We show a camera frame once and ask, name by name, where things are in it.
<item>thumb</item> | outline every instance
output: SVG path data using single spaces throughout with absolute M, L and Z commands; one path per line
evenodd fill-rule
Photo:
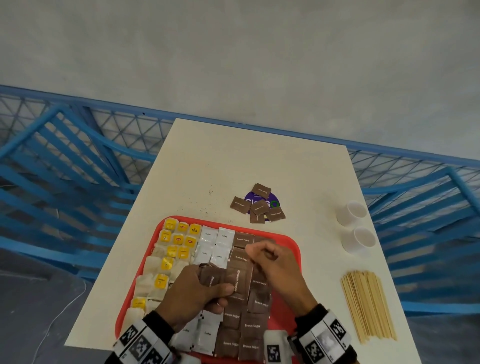
M 230 283 L 220 283 L 216 284 L 215 286 L 205 288 L 205 298 L 207 302 L 214 298 L 230 296 L 235 290 L 235 287 L 233 287 L 233 285 Z
M 273 263 L 273 260 L 268 259 L 268 257 L 265 255 L 265 251 L 261 249 L 260 246 L 255 246 L 255 244 L 247 245 L 245 247 L 245 252 L 248 254 L 251 260 L 262 267 L 265 273 Z

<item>yellow tea tag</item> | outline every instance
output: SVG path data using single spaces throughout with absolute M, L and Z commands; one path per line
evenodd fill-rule
M 178 256 L 179 259 L 187 259 L 190 254 L 190 248 L 187 246 L 181 246 L 179 248 Z
M 162 264 L 160 265 L 161 270 L 170 270 L 173 267 L 174 259 L 170 256 L 166 256 L 162 259 Z
M 167 247 L 167 256 L 171 256 L 172 258 L 175 258 L 177 256 L 177 251 L 178 251 L 178 246 L 176 245 L 170 245 Z
M 145 310 L 145 302 L 146 302 L 146 298 L 136 297 L 132 301 L 132 307 L 141 308 L 142 310 Z
M 168 277 L 165 274 L 157 274 L 155 277 L 155 288 L 163 290 L 168 283 Z
M 168 243 L 172 237 L 172 232 L 169 230 L 162 230 L 160 233 L 160 241 L 164 243 Z
M 193 248 L 197 244 L 197 239 L 194 238 L 193 236 L 187 236 L 185 238 L 185 246 L 189 248 Z
M 184 236 L 182 234 L 173 234 L 173 243 L 175 245 L 182 245 L 183 239 L 184 239 Z
M 199 224 L 192 224 L 190 225 L 190 229 L 188 231 L 188 233 L 190 235 L 199 235 L 200 234 L 200 230 L 202 230 L 202 226 L 199 225 Z
M 168 230 L 175 230 L 177 227 L 177 221 L 174 218 L 168 218 L 165 220 L 164 228 Z
M 186 222 L 179 222 L 179 227 L 177 229 L 179 232 L 187 233 L 188 224 Z

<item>table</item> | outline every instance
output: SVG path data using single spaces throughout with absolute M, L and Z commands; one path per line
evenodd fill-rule
M 229 208 L 256 182 L 272 188 L 286 220 L 252 225 Z M 341 246 L 348 229 L 337 223 L 335 208 L 349 200 L 364 203 L 344 146 L 176 119 L 65 345 L 111 350 L 117 315 L 155 227 L 181 215 L 291 237 L 310 290 L 351 333 L 361 363 L 420 364 L 379 244 L 362 258 Z M 374 231 L 370 217 L 361 225 Z M 382 280 L 398 341 L 360 345 L 340 284 L 354 269 Z

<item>left hand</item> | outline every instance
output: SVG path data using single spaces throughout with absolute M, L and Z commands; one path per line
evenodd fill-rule
M 228 302 L 233 285 L 221 283 L 212 287 L 200 284 L 197 276 L 198 265 L 186 266 L 175 283 L 165 294 L 156 312 L 175 330 L 179 332 L 202 310 L 220 314 Z

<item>hand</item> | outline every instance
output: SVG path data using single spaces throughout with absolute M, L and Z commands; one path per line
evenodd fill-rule
M 290 249 L 261 241 L 247 245 L 245 252 L 262 268 L 268 282 L 282 296 L 295 317 L 306 315 L 317 305 Z
M 230 296 L 234 291 L 229 283 L 202 286 L 197 272 L 198 265 L 186 266 L 155 310 L 175 332 L 182 330 L 202 310 L 222 313 L 228 304 L 224 297 Z

